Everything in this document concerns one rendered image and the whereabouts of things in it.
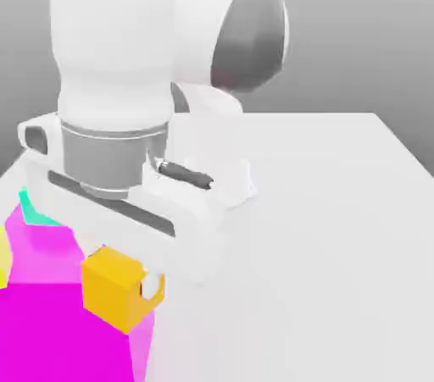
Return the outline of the large magenta box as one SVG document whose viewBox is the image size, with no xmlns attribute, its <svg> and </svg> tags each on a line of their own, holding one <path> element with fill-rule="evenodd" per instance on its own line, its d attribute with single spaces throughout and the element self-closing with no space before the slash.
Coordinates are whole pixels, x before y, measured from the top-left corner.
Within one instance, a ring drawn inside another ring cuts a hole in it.
<svg viewBox="0 0 434 382">
<path fill-rule="evenodd" d="M 0 382 L 145 382 L 149 315 L 125 335 L 82 306 L 84 259 L 72 230 L 5 222 L 13 266 L 0 289 Z"/>
</svg>

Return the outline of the small yellow cube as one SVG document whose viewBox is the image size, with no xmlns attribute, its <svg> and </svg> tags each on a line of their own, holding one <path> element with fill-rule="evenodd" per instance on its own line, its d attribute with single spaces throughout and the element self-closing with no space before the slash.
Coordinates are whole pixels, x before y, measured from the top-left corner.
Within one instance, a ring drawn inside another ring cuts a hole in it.
<svg viewBox="0 0 434 382">
<path fill-rule="evenodd" d="M 8 279 L 13 265 L 13 253 L 5 228 L 0 225 L 0 289 L 8 286 Z"/>
</svg>

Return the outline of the small teal cube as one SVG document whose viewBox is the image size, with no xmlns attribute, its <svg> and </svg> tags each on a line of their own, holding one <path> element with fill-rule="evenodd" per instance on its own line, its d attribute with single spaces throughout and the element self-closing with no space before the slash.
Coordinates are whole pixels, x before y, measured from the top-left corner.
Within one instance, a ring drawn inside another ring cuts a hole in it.
<svg viewBox="0 0 434 382">
<path fill-rule="evenodd" d="M 61 226 L 61 223 L 50 219 L 46 215 L 36 211 L 29 198 L 27 188 L 23 187 L 19 192 L 19 202 L 24 221 L 28 225 Z"/>
</svg>

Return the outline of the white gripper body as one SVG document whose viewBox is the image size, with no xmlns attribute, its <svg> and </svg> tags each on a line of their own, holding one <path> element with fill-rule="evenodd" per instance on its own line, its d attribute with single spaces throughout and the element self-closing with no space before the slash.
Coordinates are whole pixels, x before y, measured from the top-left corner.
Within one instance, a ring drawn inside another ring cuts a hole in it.
<svg viewBox="0 0 434 382">
<path fill-rule="evenodd" d="M 33 207 L 71 228 L 85 255 L 109 246 L 153 274 L 194 284 L 219 270 L 227 239 L 212 193 L 150 174 L 126 199 L 103 199 L 61 174 L 39 152 L 26 151 L 24 160 Z"/>
</svg>

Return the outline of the small orange cube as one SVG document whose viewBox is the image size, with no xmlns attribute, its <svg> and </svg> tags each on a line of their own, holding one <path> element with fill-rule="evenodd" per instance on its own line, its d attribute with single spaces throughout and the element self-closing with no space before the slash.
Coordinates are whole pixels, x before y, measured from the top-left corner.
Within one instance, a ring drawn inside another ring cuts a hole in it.
<svg viewBox="0 0 434 382">
<path fill-rule="evenodd" d="M 164 300 L 162 274 L 154 295 L 142 296 L 142 281 L 147 276 L 141 262 L 103 246 L 81 264 L 83 307 L 129 334 Z"/>
</svg>

